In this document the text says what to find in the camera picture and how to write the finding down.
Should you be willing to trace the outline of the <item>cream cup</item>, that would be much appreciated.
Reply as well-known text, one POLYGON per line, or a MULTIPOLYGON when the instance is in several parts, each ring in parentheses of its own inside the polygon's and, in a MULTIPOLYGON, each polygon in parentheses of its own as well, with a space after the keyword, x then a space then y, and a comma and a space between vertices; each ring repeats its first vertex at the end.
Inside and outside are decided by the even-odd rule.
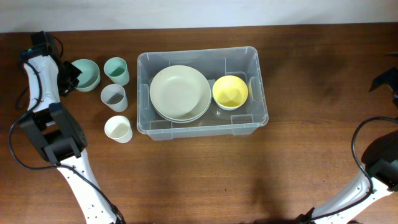
POLYGON ((113 116, 107 120, 104 126, 107 137, 119 143, 127 143, 132 139, 130 121, 124 116, 113 116))

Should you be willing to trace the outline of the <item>yellow small bowl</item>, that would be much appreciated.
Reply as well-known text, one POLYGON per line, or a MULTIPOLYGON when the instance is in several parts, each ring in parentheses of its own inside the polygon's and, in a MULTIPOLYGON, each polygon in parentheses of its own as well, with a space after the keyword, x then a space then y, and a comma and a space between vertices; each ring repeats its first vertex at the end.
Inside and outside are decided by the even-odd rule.
POLYGON ((248 94, 247 84, 234 75, 226 75, 217 79, 212 89, 214 100, 225 106, 243 105, 248 94))

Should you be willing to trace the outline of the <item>beige bowl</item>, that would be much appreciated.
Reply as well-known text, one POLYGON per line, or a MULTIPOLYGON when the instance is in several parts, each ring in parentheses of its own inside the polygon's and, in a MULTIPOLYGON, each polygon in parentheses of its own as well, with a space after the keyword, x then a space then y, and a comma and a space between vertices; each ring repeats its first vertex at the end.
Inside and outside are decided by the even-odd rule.
POLYGON ((208 108, 210 107, 210 105, 211 105, 211 102, 209 102, 208 106, 207 106, 198 116, 195 116, 194 118, 190 118, 190 119, 183 119, 183 120, 168 118, 168 117, 162 115, 162 114, 161 114, 160 112, 158 112, 156 109, 155 109, 155 111, 156 111, 162 118, 164 118, 164 119, 166 119, 166 120, 168 120, 168 121, 174 122, 174 123, 192 123, 192 122, 194 122, 194 121, 196 121, 196 120, 201 119, 201 118, 203 117, 203 115, 207 112, 207 110, 208 110, 208 108))
POLYGON ((172 65, 158 72, 150 84, 149 94, 156 111, 176 123, 198 119, 211 103, 208 80, 186 65, 172 65))

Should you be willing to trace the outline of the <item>green cup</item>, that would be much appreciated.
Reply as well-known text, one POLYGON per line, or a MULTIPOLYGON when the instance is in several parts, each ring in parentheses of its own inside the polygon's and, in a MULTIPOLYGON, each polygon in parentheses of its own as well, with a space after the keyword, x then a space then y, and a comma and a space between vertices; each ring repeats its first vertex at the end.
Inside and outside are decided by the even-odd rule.
POLYGON ((113 57, 106 61, 104 73, 115 83, 121 86, 129 83, 129 71, 126 61, 121 57, 113 57))

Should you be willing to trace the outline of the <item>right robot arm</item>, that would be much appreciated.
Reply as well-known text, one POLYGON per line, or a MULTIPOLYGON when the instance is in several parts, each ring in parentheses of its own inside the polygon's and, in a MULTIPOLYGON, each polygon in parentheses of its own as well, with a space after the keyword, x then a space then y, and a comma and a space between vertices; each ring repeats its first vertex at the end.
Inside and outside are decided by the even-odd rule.
POLYGON ((338 195, 299 215, 295 223, 354 223, 354 218, 372 203, 397 192, 397 131, 377 138, 363 152, 362 158, 357 157, 356 138, 361 128, 371 121, 396 124, 397 118, 375 116, 359 124, 351 139, 351 153, 359 172, 338 195))

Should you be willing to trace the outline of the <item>grey cup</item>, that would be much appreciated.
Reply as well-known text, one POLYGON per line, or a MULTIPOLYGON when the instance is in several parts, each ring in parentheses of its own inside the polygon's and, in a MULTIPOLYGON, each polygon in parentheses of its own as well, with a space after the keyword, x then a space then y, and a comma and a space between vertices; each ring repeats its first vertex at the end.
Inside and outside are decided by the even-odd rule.
POLYGON ((128 101, 125 89, 118 84, 110 84, 103 88, 100 94, 101 101, 115 112, 127 109, 128 101))

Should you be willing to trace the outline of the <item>green small bowl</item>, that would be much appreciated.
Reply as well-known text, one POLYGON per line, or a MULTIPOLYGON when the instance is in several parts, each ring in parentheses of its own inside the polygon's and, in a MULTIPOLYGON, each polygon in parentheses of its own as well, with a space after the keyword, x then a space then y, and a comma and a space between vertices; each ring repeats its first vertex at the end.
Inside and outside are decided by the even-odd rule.
POLYGON ((98 65, 89 59, 79 59, 72 62, 81 71, 78 76, 79 83, 75 87, 78 91, 88 92, 94 90, 100 83, 100 69, 98 65))

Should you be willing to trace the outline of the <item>white small bowl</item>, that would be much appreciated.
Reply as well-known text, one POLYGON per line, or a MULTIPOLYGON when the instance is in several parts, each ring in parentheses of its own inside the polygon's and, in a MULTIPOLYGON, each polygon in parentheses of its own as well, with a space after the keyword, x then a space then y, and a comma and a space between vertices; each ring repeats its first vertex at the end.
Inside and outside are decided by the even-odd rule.
POLYGON ((225 106, 225 105, 222 105, 221 103, 219 103, 219 102, 217 102, 217 101, 215 101, 215 102, 216 102, 216 104, 217 104, 222 110, 226 110, 226 111, 233 111, 233 110, 236 110, 236 109, 242 107, 242 105, 238 105, 238 106, 225 106))

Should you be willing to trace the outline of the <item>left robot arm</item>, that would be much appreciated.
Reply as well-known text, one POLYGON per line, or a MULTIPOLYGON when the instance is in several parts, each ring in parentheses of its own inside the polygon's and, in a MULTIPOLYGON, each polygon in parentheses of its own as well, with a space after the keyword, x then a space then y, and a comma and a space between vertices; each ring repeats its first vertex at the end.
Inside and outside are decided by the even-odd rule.
POLYGON ((21 53, 19 62, 29 79, 29 106, 15 125, 49 162, 46 168, 63 175, 87 223, 124 223, 91 170, 81 126, 60 101, 76 89, 81 70, 62 60, 63 45, 53 35, 40 31, 30 38, 32 47, 21 53))

